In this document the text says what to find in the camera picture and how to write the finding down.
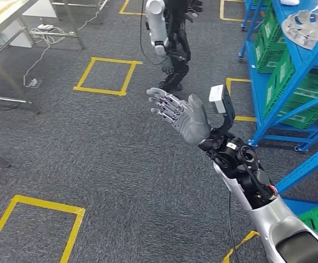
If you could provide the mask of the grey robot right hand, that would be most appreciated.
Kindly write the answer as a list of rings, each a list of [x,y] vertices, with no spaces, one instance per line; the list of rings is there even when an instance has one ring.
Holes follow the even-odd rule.
[[[170,123],[190,145],[199,145],[210,136],[211,126],[208,121],[203,103],[196,95],[181,100],[159,88],[147,90],[149,101],[156,105],[151,112]]]

